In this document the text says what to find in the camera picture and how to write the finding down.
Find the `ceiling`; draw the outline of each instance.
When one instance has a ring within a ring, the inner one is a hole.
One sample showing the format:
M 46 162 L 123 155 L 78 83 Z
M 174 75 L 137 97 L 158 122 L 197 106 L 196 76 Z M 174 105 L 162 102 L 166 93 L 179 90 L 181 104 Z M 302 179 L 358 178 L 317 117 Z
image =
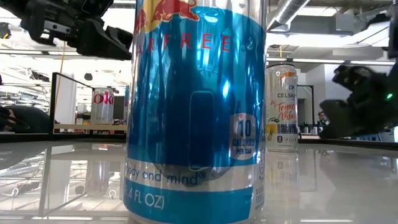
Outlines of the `ceiling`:
M 277 8 L 278 0 L 270 0 L 269 11 Z M 295 28 L 295 21 L 299 17 L 311 16 L 312 21 L 319 18 L 335 18 L 336 15 L 352 15 L 352 20 L 356 26 L 365 26 L 365 22 L 371 19 L 369 15 L 375 9 L 388 7 L 391 1 L 356 1 L 356 0 L 312 0 L 307 7 L 303 8 L 298 17 L 292 22 L 292 28 Z M 134 29 L 134 10 L 135 2 L 128 0 L 114 0 L 114 5 L 103 16 L 106 26 L 120 27 L 132 32 Z M 0 39 L 0 74 L 4 83 L 32 83 L 31 70 L 40 72 L 50 77 L 52 72 L 60 72 L 73 75 L 77 80 L 92 86 L 120 86 L 120 92 L 124 92 L 126 86 L 131 79 L 131 63 L 115 60 L 103 60 L 101 58 L 83 57 L 75 52 L 75 49 L 64 46 L 62 41 L 56 40 L 56 47 L 40 45 L 32 41 L 28 33 L 19 26 L 21 20 L 11 13 L 0 9 L 0 22 L 10 23 L 12 37 L 7 40 Z M 304 23 L 302 26 L 311 27 L 313 24 Z M 316 30 L 311 34 L 306 34 L 306 39 L 297 40 L 295 42 L 288 41 L 292 39 L 290 36 L 296 34 L 273 33 L 267 36 L 268 55 L 270 57 L 295 57 L 295 58 L 327 58 L 339 59 L 349 57 L 351 59 L 377 59 L 382 57 L 380 47 L 372 47 L 373 42 L 364 47 L 333 47 L 329 43 L 334 43 L 335 39 L 327 41 L 326 37 L 335 37 L 333 35 L 319 36 Z M 319 42 L 316 47 L 311 47 L 315 42 Z M 66 51 L 64 61 L 62 62 L 63 51 Z M 302 71 L 310 68 L 308 64 L 298 64 L 298 68 Z M 92 81 L 84 79 L 84 74 L 91 73 Z M 36 80 L 35 83 L 43 84 L 43 87 L 25 86 L 22 90 L 35 93 L 36 99 L 46 101 L 49 98 L 49 83 L 43 83 Z M 0 87 L 0 97 L 4 102 L 4 97 L 10 93 L 18 94 L 17 90 L 10 92 L 9 87 Z M 78 101 L 83 102 L 84 99 L 91 98 L 91 92 L 88 90 L 78 90 Z

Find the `red bull graphic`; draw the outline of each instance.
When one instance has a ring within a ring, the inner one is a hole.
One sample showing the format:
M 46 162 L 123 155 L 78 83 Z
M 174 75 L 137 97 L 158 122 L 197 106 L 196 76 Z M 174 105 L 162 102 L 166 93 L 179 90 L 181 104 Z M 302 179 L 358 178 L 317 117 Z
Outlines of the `red bull graphic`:
M 254 222 L 264 204 L 265 1 L 136 8 L 124 184 L 134 223 Z

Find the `robotic arm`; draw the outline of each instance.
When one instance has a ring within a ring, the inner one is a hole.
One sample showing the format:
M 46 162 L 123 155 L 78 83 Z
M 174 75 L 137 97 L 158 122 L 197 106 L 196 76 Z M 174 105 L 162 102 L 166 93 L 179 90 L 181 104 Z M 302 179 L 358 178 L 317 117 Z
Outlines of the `robotic arm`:
M 54 38 L 85 56 L 130 60 L 132 34 L 101 19 L 113 0 L 0 0 L 0 7 L 22 19 L 21 27 L 38 43 Z
M 398 5 L 392 5 L 388 56 L 398 58 Z M 333 82 L 352 91 L 347 100 L 325 100 L 320 107 L 330 124 L 321 138 L 377 134 L 398 126 L 398 64 L 390 74 L 363 66 L 340 65 Z

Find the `metal pipe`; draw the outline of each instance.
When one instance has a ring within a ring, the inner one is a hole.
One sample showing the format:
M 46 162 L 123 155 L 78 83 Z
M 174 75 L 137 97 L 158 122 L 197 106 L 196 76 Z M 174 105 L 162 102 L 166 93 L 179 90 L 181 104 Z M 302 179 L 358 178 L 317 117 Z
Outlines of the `metal pipe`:
M 305 7 L 308 2 L 310 0 L 281 0 L 275 10 L 274 17 L 267 25 L 267 30 L 292 22 L 299 10 Z

